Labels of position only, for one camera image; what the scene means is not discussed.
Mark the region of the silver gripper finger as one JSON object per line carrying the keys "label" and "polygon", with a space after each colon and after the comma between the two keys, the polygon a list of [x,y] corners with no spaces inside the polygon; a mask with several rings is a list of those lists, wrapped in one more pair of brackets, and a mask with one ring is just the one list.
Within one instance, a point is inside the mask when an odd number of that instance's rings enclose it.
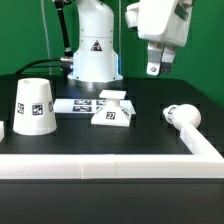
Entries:
{"label": "silver gripper finger", "polygon": [[174,46],[166,45],[161,59],[160,73],[169,74],[172,69],[173,61],[176,55],[176,48]]}
{"label": "silver gripper finger", "polygon": [[147,73],[152,76],[158,76],[162,61],[164,44],[161,42],[149,42],[147,47]]}

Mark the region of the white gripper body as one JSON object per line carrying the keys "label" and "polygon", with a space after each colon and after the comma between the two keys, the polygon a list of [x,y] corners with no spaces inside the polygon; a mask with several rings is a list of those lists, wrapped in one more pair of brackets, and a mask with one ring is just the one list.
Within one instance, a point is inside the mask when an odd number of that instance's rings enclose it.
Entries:
{"label": "white gripper body", "polygon": [[184,47],[188,37],[193,0],[140,0],[127,6],[127,26],[140,39]]}

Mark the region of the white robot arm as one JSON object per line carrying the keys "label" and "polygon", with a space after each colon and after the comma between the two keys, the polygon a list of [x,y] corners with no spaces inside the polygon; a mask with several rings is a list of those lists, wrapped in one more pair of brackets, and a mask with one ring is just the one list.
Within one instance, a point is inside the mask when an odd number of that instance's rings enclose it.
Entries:
{"label": "white robot arm", "polygon": [[[186,44],[194,0],[139,0],[126,8],[125,19],[148,42],[147,73],[168,73],[176,49]],[[113,49],[114,13],[100,0],[76,0],[79,48],[68,79],[85,84],[120,81]]]}

